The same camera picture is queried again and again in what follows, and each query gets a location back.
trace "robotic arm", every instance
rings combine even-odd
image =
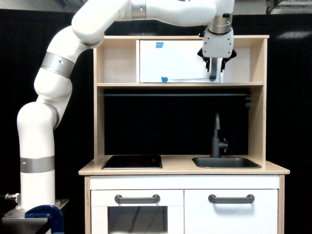
[[[69,79],[78,56],[100,46],[114,21],[159,20],[177,26],[207,25],[203,56],[228,58],[233,49],[231,28],[234,0],[89,0],[74,16],[72,26],[51,41],[35,79],[36,102],[21,108],[21,207],[55,204],[54,137],[68,104]]]

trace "white box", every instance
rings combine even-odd
[[[220,83],[220,59],[217,77],[210,81],[206,62],[197,55],[202,40],[140,40],[140,83],[188,82]]]

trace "drawer handle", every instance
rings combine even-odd
[[[118,204],[156,204],[160,201],[160,196],[155,194],[153,197],[122,197],[115,196],[115,202]]]
[[[254,202],[254,195],[249,194],[247,197],[216,197],[211,194],[208,200],[214,204],[251,204]]]

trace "wooden cabinet frame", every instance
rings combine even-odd
[[[250,50],[249,80],[225,83],[139,83],[139,40],[201,40],[196,36],[179,37],[120,37],[106,36],[103,44],[94,49],[94,163],[107,157],[104,152],[104,98],[109,89],[249,89],[252,107],[249,110],[249,143],[247,158],[266,162],[266,96],[267,96],[267,40],[269,36],[235,36],[235,48]],[[128,72],[124,75],[111,66]],[[90,173],[85,176],[85,233],[91,234]],[[278,234],[284,233],[285,176],[279,176]]]

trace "oven window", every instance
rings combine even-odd
[[[108,207],[108,234],[167,234],[166,206]]]

